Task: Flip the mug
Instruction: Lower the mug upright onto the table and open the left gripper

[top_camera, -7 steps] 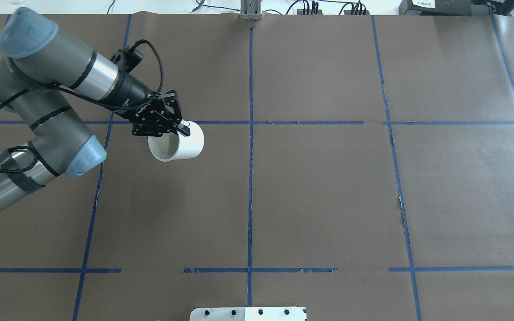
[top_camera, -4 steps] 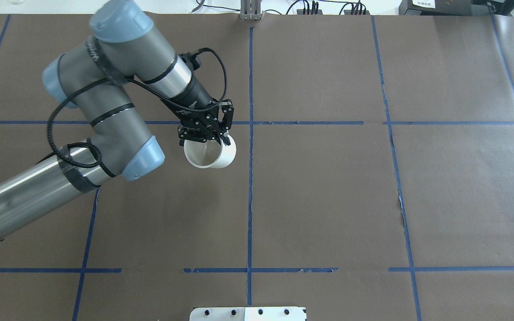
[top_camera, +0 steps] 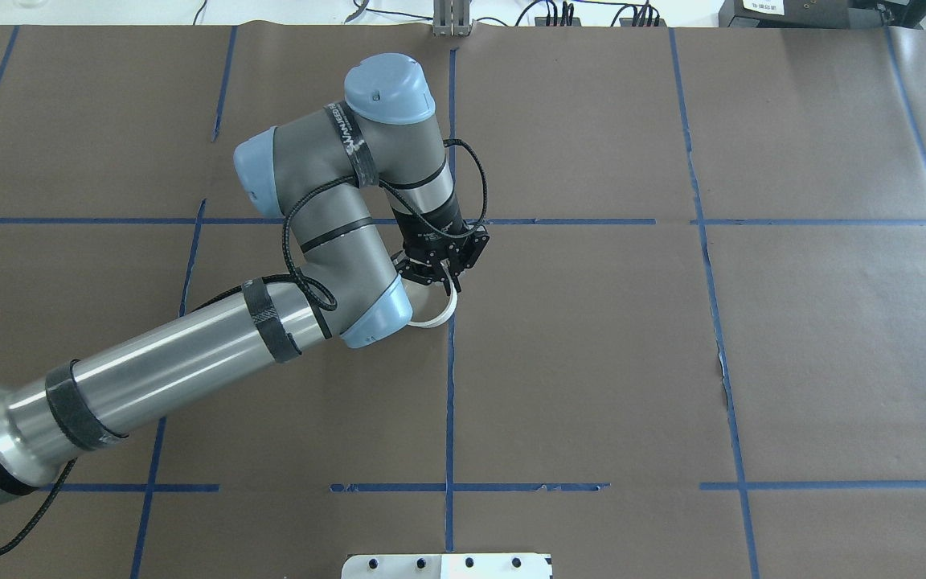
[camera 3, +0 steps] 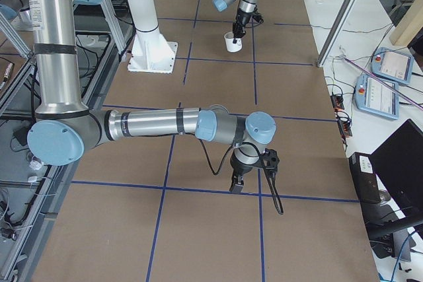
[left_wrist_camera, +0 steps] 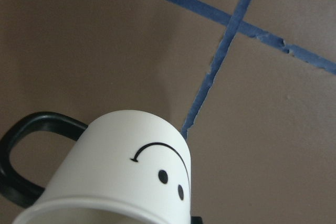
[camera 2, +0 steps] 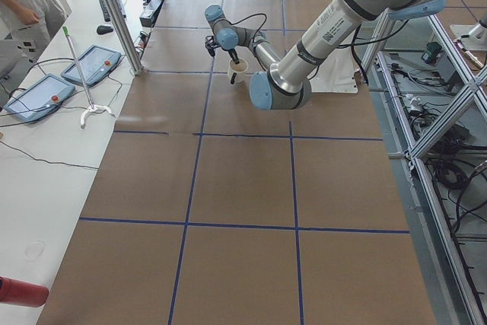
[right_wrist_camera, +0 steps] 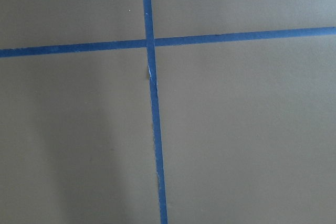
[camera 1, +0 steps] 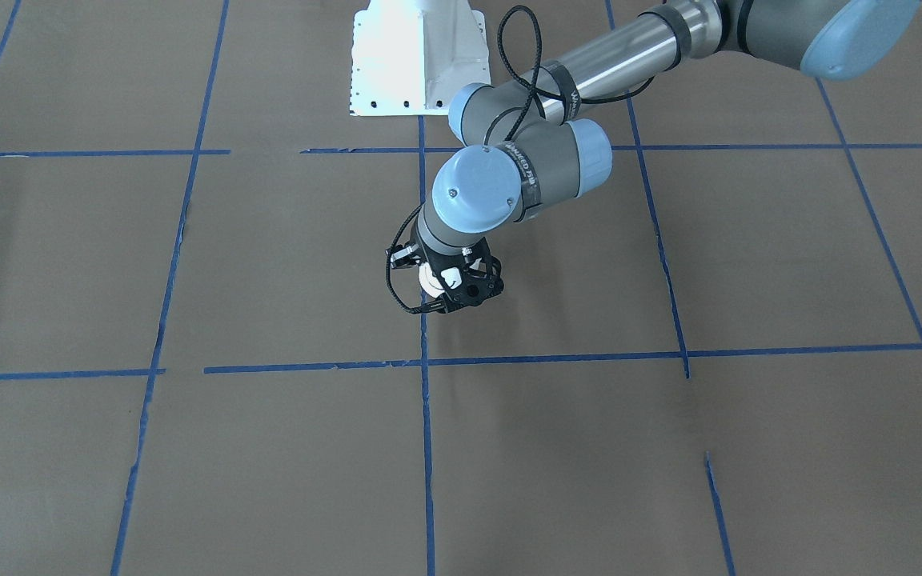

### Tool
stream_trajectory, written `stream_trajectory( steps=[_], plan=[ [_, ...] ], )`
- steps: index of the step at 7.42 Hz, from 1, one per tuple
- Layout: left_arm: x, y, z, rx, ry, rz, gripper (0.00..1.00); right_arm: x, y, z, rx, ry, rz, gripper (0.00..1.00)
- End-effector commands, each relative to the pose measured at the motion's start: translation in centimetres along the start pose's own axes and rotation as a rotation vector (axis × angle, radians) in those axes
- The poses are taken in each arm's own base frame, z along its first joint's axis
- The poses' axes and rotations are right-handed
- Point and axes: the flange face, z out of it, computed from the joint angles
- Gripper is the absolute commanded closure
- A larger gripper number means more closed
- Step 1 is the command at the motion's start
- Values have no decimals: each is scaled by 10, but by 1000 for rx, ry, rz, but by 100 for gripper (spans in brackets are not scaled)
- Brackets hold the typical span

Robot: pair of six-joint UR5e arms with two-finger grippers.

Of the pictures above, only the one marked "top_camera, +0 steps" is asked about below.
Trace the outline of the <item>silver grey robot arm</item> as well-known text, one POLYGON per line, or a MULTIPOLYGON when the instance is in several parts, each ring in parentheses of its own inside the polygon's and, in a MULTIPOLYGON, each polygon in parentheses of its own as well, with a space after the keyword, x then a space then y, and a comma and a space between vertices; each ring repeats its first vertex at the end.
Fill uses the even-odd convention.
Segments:
POLYGON ((435 99, 409 55, 368 56, 344 99, 239 144, 236 175, 282 221, 286 272, 232 287, 173 322, 19 388, 0 386, 0 505, 84 452, 313 346, 350 348, 412 324, 407 282, 442 285, 489 242, 461 214, 435 99))

